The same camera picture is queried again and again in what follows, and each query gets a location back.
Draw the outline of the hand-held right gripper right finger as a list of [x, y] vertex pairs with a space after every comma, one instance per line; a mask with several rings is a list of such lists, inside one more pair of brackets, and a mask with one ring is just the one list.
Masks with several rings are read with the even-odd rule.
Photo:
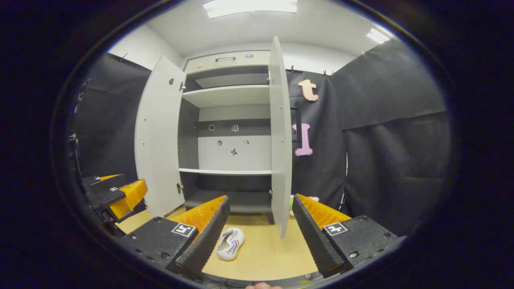
[[406, 239], [369, 216], [351, 218], [301, 194], [293, 197], [292, 211], [325, 278], [363, 267], [396, 251]]

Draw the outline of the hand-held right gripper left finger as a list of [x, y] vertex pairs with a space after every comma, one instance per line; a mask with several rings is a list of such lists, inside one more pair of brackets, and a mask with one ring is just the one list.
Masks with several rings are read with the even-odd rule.
[[171, 220], [156, 216], [120, 239], [142, 261], [175, 274], [202, 272], [230, 214], [229, 197], [220, 196]]

